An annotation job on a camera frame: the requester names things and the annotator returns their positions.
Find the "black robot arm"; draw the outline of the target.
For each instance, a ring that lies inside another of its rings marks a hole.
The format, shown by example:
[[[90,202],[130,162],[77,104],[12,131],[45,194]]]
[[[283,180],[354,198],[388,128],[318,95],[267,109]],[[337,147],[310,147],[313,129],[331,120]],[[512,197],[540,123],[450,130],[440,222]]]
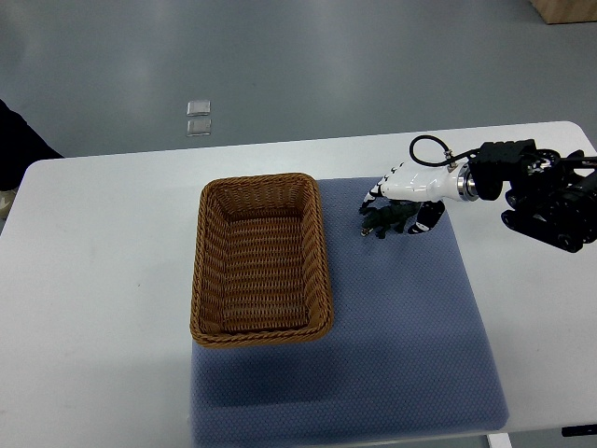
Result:
[[[507,182],[509,208],[501,215],[511,230],[570,253],[596,241],[596,158],[583,150],[562,156],[533,139],[485,142],[454,156],[441,139],[419,135],[410,157],[425,167],[453,168],[467,159],[463,187],[495,201]]]

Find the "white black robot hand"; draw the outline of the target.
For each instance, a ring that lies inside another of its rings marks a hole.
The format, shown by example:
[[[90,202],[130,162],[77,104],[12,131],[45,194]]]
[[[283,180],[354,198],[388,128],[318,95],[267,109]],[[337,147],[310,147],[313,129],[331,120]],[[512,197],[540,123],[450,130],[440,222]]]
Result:
[[[418,204],[416,219],[408,228],[408,234],[432,230],[445,211],[443,201],[474,202],[479,198],[477,186],[468,164],[456,163],[452,167],[428,167],[412,161],[401,162],[393,167],[366,194],[359,213],[373,211],[371,206],[378,198],[384,198],[403,211]]]

